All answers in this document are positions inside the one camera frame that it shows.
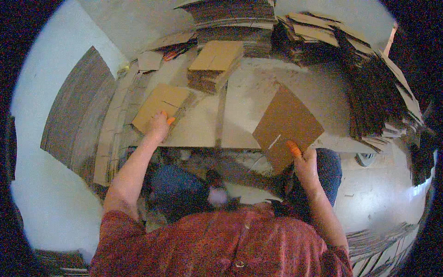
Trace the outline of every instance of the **person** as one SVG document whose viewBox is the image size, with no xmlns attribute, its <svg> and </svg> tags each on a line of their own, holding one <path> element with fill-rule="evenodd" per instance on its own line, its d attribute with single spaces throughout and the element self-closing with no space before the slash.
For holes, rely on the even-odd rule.
<svg viewBox="0 0 443 277">
<path fill-rule="evenodd" d="M 146 233 L 136 202 L 149 160 L 165 138 L 157 113 L 139 147 L 114 177 L 91 276 L 351 276 L 346 236 L 321 184 L 314 149 L 294 155 L 294 171 L 309 202 L 311 224 L 275 216 L 259 203 L 236 211 L 185 216 Z"/>
</svg>

